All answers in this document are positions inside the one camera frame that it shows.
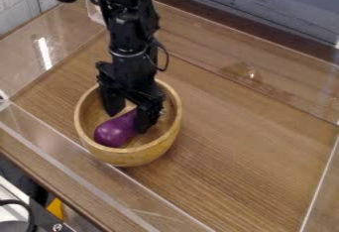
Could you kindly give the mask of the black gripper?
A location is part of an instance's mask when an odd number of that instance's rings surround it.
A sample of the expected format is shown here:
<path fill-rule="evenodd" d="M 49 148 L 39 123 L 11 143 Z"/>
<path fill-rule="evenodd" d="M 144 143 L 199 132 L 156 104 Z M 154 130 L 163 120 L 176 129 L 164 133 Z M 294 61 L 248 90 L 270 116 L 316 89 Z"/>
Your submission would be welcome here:
<path fill-rule="evenodd" d="M 156 124 L 166 99 L 156 83 L 158 52 L 146 51 L 138 55 L 114 55 L 112 62 L 99 61 L 96 81 L 103 108 L 110 117 L 115 116 L 130 100 L 136 107 L 135 129 L 144 134 Z"/>

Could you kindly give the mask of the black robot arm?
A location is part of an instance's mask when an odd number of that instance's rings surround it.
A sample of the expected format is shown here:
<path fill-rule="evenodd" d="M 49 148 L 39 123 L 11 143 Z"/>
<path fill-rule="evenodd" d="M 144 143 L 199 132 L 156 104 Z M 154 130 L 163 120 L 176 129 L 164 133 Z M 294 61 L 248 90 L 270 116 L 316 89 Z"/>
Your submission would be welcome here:
<path fill-rule="evenodd" d="M 59 0 L 73 3 L 77 0 Z M 96 81 L 105 113 L 116 115 L 127 102 L 136 105 L 134 128 L 146 133 L 156 124 L 164 91 L 155 75 L 168 66 L 158 63 L 158 53 L 166 47 L 155 37 L 159 15 L 152 0 L 89 0 L 99 7 L 110 34 L 111 62 L 95 64 Z"/>

